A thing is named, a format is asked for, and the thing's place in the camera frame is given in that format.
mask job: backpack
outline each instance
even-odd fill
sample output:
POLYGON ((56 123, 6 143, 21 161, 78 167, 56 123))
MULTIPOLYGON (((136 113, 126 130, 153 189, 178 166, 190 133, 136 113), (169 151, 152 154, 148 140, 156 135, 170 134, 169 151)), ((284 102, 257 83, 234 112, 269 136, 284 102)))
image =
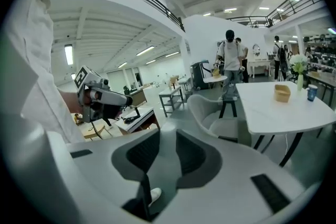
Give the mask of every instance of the backpack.
POLYGON ((284 48, 280 48, 278 44, 275 43, 275 45, 279 48, 278 50, 278 55, 279 55, 279 60, 280 60, 280 68, 282 72, 287 72, 288 70, 288 65, 287 65, 287 60, 286 60, 286 52, 284 48))

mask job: fluorescent light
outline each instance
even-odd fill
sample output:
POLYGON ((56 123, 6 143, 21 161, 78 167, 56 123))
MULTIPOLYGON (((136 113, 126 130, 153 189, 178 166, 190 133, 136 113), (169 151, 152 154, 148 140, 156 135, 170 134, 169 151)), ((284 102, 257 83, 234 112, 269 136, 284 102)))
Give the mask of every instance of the fluorescent light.
POLYGON ((125 62, 122 65, 118 66, 118 68, 122 68, 124 65, 127 65, 127 62, 125 62))
POLYGON ((175 52, 175 53, 173 53, 173 54, 166 55, 166 57, 169 57, 169 56, 171 56, 171 55, 175 55, 175 54, 179 54, 179 52, 175 52))
POLYGON ((224 11, 225 11, 225 12, 231 12, 231 11, 233 11, 233 10, 237 10, 237 8, 227 8, 227 9, 225 9, 224 11))
POLYGON ((65 45, 64 50, 65 50, 65 56, 67 57, 68 65, 73 65, 74 61, 72 58, 72 45, 65 45))
POLYGON ((336 35, 336 31, 334 28, 328 28, 328 31, 334 35, 336 35))
POLYGON ((151 47, 147 48, 146 50, 143 50, 142 52, 138 53, 136 56, 142 55, 142 54, 144 54, 145 52, 147 52, 151 49, 154 49, 154 46, 151 46, 151 47))

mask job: man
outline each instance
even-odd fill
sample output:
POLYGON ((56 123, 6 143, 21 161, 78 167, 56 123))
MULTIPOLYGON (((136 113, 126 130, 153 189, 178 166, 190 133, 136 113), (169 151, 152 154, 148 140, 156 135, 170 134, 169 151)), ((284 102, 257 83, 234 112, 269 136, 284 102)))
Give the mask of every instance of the man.
POLYGON ((245 70, 243 71, 243 82, 244 83, 248 83, 248 72, 247 72, 247 54, 248 54, 248 48, 245 47, 242 43, 242 40, 241 38, 237 37, 236 38, 236 41, 239 42, 240 46, 242 47, 242 50, 243 50, 243 53, 244 53, 244 56, 242 57, 242 64, 243 64, 243 67, 245 68, 245 70))
MULTIPOLYGON (((279 42, 279 37, 278 36, 275 36, 274 40, 275 40, 275 44, 273 46, 273 54, 275 55, 274 56, 274 61, 275 61, 275 76, 274 76, 274 80, 277 81, 278 80, 278 76, 279 76, 279 68, 280 68, 280 49, 282 48, 282 45, 279 42)), ((287 77, 286 73, 282 72, 282 75, 283 75, 284 80, 285 80, 286 77, 287 77)))
MULTIPOLYGON (((66 143, 84 142, 70 113, 82 114, 76 93, 62 92, 51 74, 51 45, 54 39, 53 21, 48 15, 50 0, 17 0, 5 23, 5 34, 16 50, 38 75, 22 115, 39 122, 46 131, 60 133, 66 143)), ((84 103, 90 103, 85 96, 84 103)), ((151 191, 152 202, 161 195, 151 191)))
POLYGON ((244 71, 245 68, 242 64, 242 58, 244 56, 243 51, 239 42, 234 40, 235 33, 232 30, 228 30, 225 34, 226 40, 220 44, 216 61, 219 61, 220 58, 224 59, 224 75, 227 76, 227 79, 224 80, 223 85, 223 95, 222 99, 227 95, 229 83, 231 78, 233 79, 233 95, 238 97, 238 91, 236 84, 239 83, 239 70, 244 71))

